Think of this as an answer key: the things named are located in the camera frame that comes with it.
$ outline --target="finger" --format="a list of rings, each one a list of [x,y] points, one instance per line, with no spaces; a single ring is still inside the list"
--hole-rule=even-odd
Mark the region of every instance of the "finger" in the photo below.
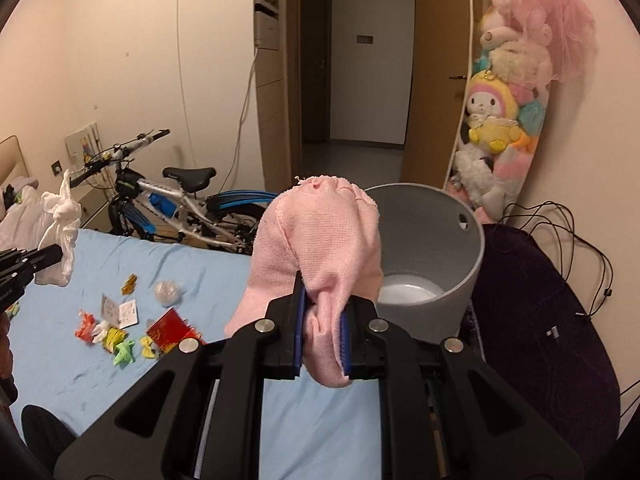
[[[0,378],[6,379],[11,374],[13,357],[9,350],[9,338],[0,337]]]
[[[14,371],[14,353],[9,350],[8,359],[2,372],[0,372],[0,379],[8,379],[11,373]]]
[[[9,321],[9,317],[7,316],[6,312],[3,312],[0,315],[0,336],[7,335],[10,328],[11,322]]]

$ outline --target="beige wall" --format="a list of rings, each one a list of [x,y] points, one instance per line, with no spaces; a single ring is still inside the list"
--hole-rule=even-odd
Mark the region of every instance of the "beige wall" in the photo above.
[[[640,36],[618,0],[584,1],[597,24],[593,73],[582,84],[553,88],[520,202],[566,204],[578,234],[611,259],[613,296],[593,322],[624,389],[640,378]],[[537,238],[555,258],[551,236]],[[578,251],[570,285],[586,307],[600,280],[599,264],[591,251]],[[637,394],[640,388],[623,397],[623,409]]]
[[[63,139],[86,124],[105,145],[170,128],[133,167],[160,179],[165,166],[213,166],[218,190],[252,64],[252,2],[180,0],[177,15],[177,0],[21,0],[0,34],[0,137],[17,135],[30,172],[55,190],[50,165],[68,165]],[[234,185],[264,185],[254,85]]]
[[[404,143],[415,0],[332,0],[331,138]],[[373,44],[356,43],[373,36]]]

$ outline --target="dark purple blanket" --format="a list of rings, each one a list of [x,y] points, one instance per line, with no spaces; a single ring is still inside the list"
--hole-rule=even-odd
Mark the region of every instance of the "dark purple blanket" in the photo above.
[[[575,294],[533,238],[484,226],[486,250],[473,294],[487,363],[592,469],[618,436],[620,389]],[[546,332],[558,328],[554,339]],[[461,337],[471,338],[463,325]]]

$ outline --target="red packet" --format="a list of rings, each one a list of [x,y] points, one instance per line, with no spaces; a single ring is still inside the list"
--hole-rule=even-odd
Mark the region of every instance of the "red packet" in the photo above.
[[[154,340],[154,343],[165,354],[188,337],[204,342],[202,341],[202,334],[196,332],[192,326],[187,325],[173,308],[167,310],[158,321],[153,323],[146,331],[146,334]]]

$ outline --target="gray bucket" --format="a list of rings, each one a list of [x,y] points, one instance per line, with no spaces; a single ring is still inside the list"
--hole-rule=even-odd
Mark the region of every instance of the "gray bucket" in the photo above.
[[[484,254],[473,212],[421,184],[367,189],[380,212],[384,280],[378,315],[417,339],[457,335]]]

